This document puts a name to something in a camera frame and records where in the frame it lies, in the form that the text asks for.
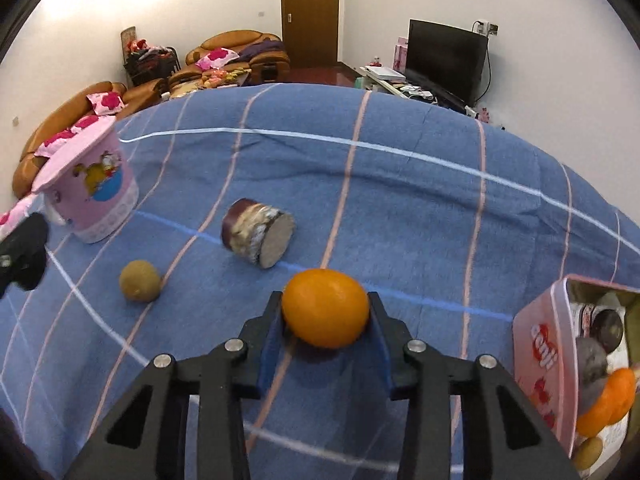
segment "black cable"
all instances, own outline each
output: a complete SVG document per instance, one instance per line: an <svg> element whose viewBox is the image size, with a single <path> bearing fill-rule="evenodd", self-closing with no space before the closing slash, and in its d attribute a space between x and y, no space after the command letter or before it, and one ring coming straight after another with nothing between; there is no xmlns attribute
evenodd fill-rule
<svg viewBox="0 0 640 480"><path fill-rule="evenodd" d="M488 50L486 51L486 60L487 60L487 63L489 63L489 83L486 86L486 89L484 90L484 92L482 92L482 95L478 99L476 99L474 107L478 104L480 99L482 99L484 97L484 94L486 94L489 91L489 86L491 86L491 58L489 57L489 51Z"/></svg>

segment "orange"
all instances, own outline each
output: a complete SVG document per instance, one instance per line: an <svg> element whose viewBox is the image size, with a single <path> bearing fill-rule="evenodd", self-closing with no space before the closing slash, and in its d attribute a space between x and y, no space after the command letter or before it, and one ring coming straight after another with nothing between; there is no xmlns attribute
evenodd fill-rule
<svg viewBox="0 0 640 480"><path fill-rule="evenodd" d="M287 283L282 315L303 341L320 348L341 348L356 341L367 325L369 298L346 274L309 269Z"/></svg>
<svg viewBox="0 0 640 480"><path fill-rule="evenodd" d="M575 423L575 431L586 438L597 436L605 426L609 424L611 415L613 414L614 397L612 390L604 387L601 396L591 409L578 417Z"/></svg>
<svg viewBox="0 0 640 480"><path fill-rule="evenodd" d="M615 424L624 418L636 400L636 376L631 368L620 368L613 372L605 389L609 389L613 400L613 411L609 424Z"/></svg>

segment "red floor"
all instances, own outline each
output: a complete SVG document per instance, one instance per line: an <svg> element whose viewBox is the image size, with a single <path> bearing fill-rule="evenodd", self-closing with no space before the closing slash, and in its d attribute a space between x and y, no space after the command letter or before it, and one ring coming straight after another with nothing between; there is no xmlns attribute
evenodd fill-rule
<svg viewBox="0 0 640 480"><path fill-rule="evenodd" d="M351 70L343 67L292 68L287 81L290 83L316 83L353 87L356 75Z"/></svg>

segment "brown leather sofa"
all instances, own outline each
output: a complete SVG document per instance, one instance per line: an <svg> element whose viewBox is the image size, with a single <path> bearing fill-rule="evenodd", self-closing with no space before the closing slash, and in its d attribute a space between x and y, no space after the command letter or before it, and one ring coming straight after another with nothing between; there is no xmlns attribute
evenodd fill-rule
<svg viewBox="0 0 640 480"><path fill-rule="evenodd" d="M44 166L44 163L49 160L44 156L35 156L33 152L38 149L44 140L66 128L70 128L82 117L94 113L89 99L86 98L87 95L111 91L120 94L122 101L127 105L123 111L116 115L116 120L120 120L158 104L161 101L162 93L166 91L166 80L155 79L131 90L127 90L127 87L122 83L103 81L78 92L78 94L49 115L24 145L20 163L14 173L13 189L15 196L23 198L31 192L31 185L36 175Z"/></svg>
<svg viewBox="0 0 640 480"><path fill-rule="evenodd" d="M256 30L232 30L209 38L187 54L184 62L185 67L169 78L169 88L173 88L180 83L199 79L202 76L202 70L195 63L211 50L229 48L240 54L245 47L267 39L280 41L280 38L274 34L267 34ZM229 71L235 70L236 68L252 69L251 84L284 81L287 75L289 75L290 60L286 52L283 50L275 50L258 54L248 63L229 63L224 67L225 70Z"/></svg>

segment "brown door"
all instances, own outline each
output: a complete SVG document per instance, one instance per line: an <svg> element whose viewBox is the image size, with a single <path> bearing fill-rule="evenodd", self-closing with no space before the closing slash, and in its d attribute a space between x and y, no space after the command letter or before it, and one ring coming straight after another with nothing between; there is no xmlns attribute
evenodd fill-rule
<svg viewBox="0 0 640 480"><path fill-rule="evenodd" d="M335 66L338 0L282 0L282 35L293 67Z"/></svg>

